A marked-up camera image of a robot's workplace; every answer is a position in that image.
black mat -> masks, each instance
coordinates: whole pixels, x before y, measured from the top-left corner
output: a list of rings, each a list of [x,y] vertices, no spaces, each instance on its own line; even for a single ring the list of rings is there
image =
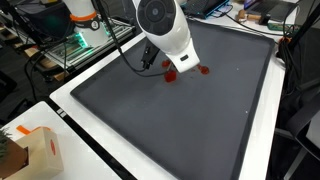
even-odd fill
[[[142,78],[118,58],[71,94],[179,179],[237,179],[270,55],[271,39],[189,22],[201,65],[173,83]],[[136,67],[145,40],[125,54]],[[163,53],[148,73],[164,71]]]

white desk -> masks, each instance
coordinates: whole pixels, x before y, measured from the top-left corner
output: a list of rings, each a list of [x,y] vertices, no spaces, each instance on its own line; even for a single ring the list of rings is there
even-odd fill
[[[47,126],[57,134],[64,171],[53,180],[121,179],[46,103],[36,104],[4,127],[13,140],[24,136],[16,130],[19,125],[29,130]]]
[[[234,16],[240,10],[240,5],[234,5],[230,16]],[[296,11],[294,11],[287,22],[294,23]],[[209,19],[211,24],[227,25],[239,27],[227,17]],[[247,22],[246,25],[257,30],[268,31],[266,27]],[[145,36],[138,35],[122,46],[126,51]],[[82,126],[97,142],[101,144],[114,158],[116,158],[128,171],[138,179],[175,179],[171,174],[153,162],[141,151],[131,145],[122,136],[116,133],[111,127],[102,122],[98,117],[78,103],[70,92],[112,60],[117,58],[117,51],[111,53],[94,66],[74,78],[72,81],[55,91],[50,98],[57,103],[71,118]],[[262,180],[265,179],[269,155],[271,151],[273,133],[280,101],[280,94],[284,79],[284,69],[280,65],[275,55],[271,57],[265,82],[261,91],[261,97],[256,110],[244,162],[240,174],[242,180]]]

orange tape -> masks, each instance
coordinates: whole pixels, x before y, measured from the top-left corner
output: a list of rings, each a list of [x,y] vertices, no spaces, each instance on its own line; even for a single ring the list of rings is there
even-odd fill
[[[94,17],[97,16],[97,12],[93,12],[92,14],[89,14],[88,16],[81,16],[81,17],[78,17],[78,16],[75,16],[73,14],[70,14],[70,18],[72,21],[88,21],[90,19],[93,19]]]
[[[23,127],[23,126],[19,125],[16,129],[17,129],[18,131],[20,131],[22,134],[24,134],[24,135],[28,135],[28,134],[32,133],[33,131],[35,131],[35,130],[37,130],[37,129],[39,129],[39,128],[45,128],[45,129],[47,129],[47,130],[51,131],[51,129],[50,129],[50,128],[45,127],[45,126],[39,126],[39,127],[35,128],[34,130],[29,131],[29,130],[28,130],[28,129],[26,129],[25,127]]]

floor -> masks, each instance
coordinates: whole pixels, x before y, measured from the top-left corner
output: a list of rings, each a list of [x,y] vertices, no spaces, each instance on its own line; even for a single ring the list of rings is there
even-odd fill
[[[121,1],[119,0],[104,0],[108,2],[108,6],[112,15],[123,16],[126,15],[129,18],[133,18],[132,15],[132,4],[125,5],[125,9],[128,9],[127,13],[125,12]],[[302,24],[308,14],[308,10],[312,0],[303,0],[300,5],[300,13],[297,17],[297,24]],[[316,24],[314,28],[320,29],[320,23]],[[320,39],[320,30],[313,30],[314,35],[319,38],[309,38],[310,44],[303,46],[303,49],[308,49],[309,51],[304,51],[304,59],[305,61],[317,60],[320,59],[319,56],[311,55],[317,54],[317,45],[319,45],[318,40]],[[17,55],[11,48],[3,47],[0,49],[0,70],[5,72],[7,75],[12,77],[18,83],[18,87],[15,89],[13,93],[11,93],[2,103],[0,103],[0,119],[10,121],[12,118],[8,118],[9,113],[16,107],[16,105],[27,98],[33,101],[30,84],[28,83],[26,76],[23,72],[23,66],[26,62],[26,58]],[[40,99],[46,100],[47,97],[42,97],[43,95],[49,95],[55,89],[60,87],[62,83],[59,82],[51,82],[46,83],[43,81],[43,78],[38,74],[34,73],[34,81],[39,89],[37,91],[37,95]],[[28,109],[27,106],[23,106],[21,110],[15,114],[15,116],[22,113],[24,110]],[[273,140],[272,153],[270,156],[269,170],[267,173],[268,180],[280,180],[283,175],[286,173],[288,167],[291,162],[294,160],[296,154],[299,152],[299,144],[285,139],[283,137],[275,136]],[[294,174],[293,179],[296,180],[319,180],[320,173],[318,170],[320,169],[320,162],[315,160],[311,155],[308,155],[302,162],[302,164],[297,169]]]

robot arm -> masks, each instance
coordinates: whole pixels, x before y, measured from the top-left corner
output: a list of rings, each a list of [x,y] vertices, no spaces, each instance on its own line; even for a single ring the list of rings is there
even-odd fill
[[[175,0],[132,0],[137,20],[147,38],[163,51],[177,70],[185,72],[199,64],[185,16]],[[91,0],[64,0],[76,23],[76,32],[91,47],[104,44],[107,32]]]

